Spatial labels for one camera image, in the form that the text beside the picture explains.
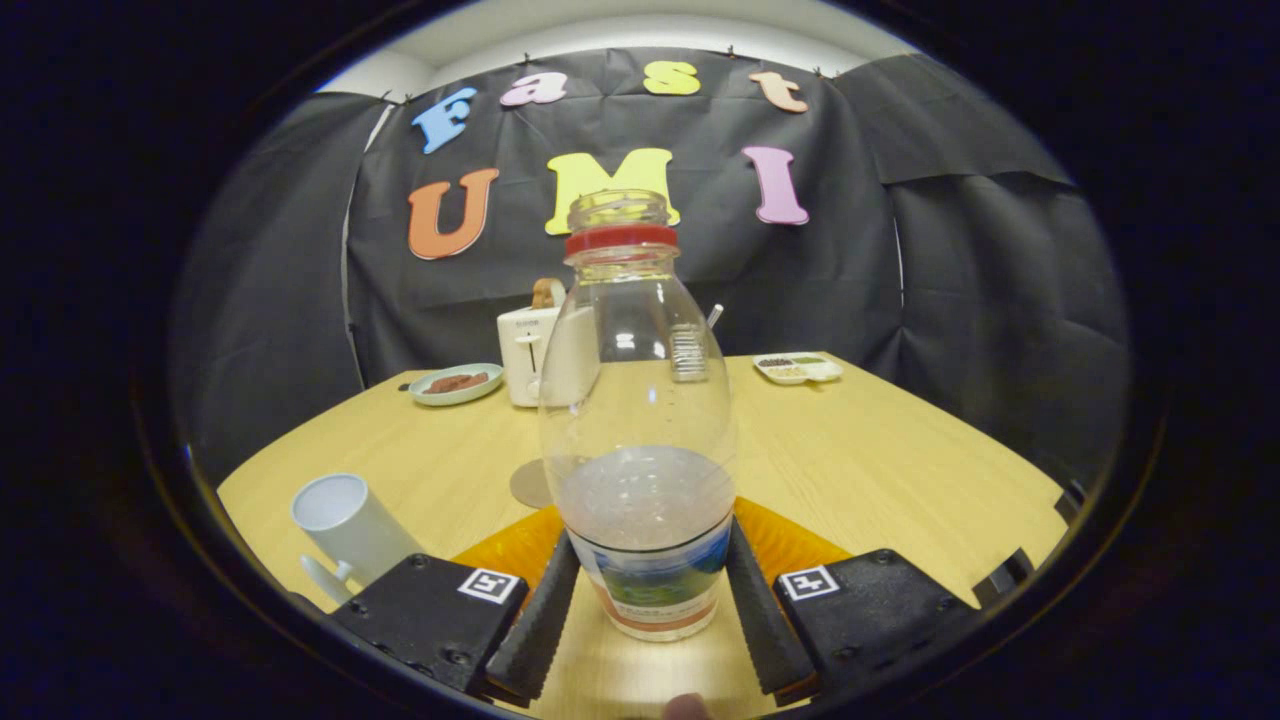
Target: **black backdrop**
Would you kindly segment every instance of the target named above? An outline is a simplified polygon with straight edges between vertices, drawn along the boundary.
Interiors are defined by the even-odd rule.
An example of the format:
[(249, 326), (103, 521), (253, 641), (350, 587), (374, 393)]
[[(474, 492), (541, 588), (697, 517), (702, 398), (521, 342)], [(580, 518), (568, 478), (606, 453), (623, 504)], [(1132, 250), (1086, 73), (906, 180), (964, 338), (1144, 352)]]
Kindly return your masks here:
[[(649, 94), (653, 60), (694, 64), (701, 88)], [(799, 85), (806, 113), (780, 110), (748, 78), (769, 70)], [(568, 76), (566, 97), (499, 106), (513, 81), (543, 72)], [(412, 120), (462, 87), (479, 91), (466, 129), (424, 154)], [(756, 219), (751, 145), (795, 156), (806, 224)], [(211, 206), (175, 304), (174, 396), (205, 473), (220, 482), (358, 392), (357, 378), (500, 361), (494, 318), (527, 304), (539, 277), (571, 281), (563, 236), (543, 228), (557, 183), (547, 161), (588, 152), (613, 173), (637, 147), (673, 155), (677, 272), (704, 309), (727, 307), (726, 354), (824, 348), (1062, 484), (1088, 487), (1103, 468), (1129, 382), (1119, 278), (1080, 192), (1032, 133), (922, 55), (832, 79), (630, 49), (499, 68), (403, 106), (319, 95), (261, 141)], [(412, 255), (408, 195), (452, 183), (448, 232), (463, 218), (458, 179), (488, 167), (500, 174), (479, 240)]]

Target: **red bottle cap ring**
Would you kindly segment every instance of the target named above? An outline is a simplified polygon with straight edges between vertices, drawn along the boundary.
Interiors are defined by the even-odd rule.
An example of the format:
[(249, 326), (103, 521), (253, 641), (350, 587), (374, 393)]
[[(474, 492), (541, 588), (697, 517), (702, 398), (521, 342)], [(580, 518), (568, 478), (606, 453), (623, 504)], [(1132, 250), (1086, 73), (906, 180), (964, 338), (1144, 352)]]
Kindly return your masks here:
[(584, 250), (623, 245), (668, 245), (676, 247), (676, 231), (667, 225), (631, 224), (588, 228), (564, 241), (566, 258)]

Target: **letter m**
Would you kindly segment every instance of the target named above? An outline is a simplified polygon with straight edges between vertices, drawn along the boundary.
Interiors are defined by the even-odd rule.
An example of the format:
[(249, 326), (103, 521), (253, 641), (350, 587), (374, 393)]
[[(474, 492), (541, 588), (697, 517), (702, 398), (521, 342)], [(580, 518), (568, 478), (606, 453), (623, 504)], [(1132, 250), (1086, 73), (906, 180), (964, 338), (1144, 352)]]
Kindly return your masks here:
[(604, 168), (588, 152), (557, 155), (548, 160), (547, 167), (556, 173), (556, 214), (547, 220), (547, 234), (568, 232), (568, 206), (579, 197), (602, 190), (649, 190), (667, 199), (667, 211), (671, 222), (680, 222), (680, 213), (671, 205), (667, 192), (667, 163), (671, 151), (658, 147), (641, 147), (627, 152), (618, 165), (618, 172), (609, 176)]

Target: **clear plastic bottle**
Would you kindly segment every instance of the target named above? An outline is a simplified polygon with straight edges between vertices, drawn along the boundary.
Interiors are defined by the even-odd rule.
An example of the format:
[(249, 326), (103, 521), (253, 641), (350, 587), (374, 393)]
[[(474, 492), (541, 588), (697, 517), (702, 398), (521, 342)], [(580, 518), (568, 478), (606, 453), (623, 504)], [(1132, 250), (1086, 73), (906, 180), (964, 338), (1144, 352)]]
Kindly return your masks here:
[(662, 195), (570, 210), (576, 282), (543, 364), (552, 496), (609, 619), (646, 641), (705, 628), (732, 521), (736, 436), (724, 357), (676, 278)]

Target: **white wall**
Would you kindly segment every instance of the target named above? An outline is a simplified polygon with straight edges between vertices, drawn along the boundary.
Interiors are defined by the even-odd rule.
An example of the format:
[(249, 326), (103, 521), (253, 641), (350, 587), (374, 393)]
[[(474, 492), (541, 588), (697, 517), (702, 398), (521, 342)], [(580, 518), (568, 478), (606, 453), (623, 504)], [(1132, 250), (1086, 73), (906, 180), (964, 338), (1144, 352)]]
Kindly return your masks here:
[(417, 96), (435, 87), (434, 76), (435, 68), (420, 58), (384, 49), (366, 55), (316, 92), (360, 92), (374, 97), (389, 94), (388, 100), (402, 102), (406, 95)]
[(733, 51), (831, 77), (863, 63), (915, 53), (901, 38), (815, 0), (484, 0), (428, 23), (374, 53), (320, 90), (392, 99), (532, 58), (603, 47)]
[(521, 35), (440, 67), (431, 87), (531, 58), (602, 47), (692, 47), (773, 60), (833, 76), (870, 59), (835, 45), (771, 27), (700, 15), (634, 15), (564, 24)]

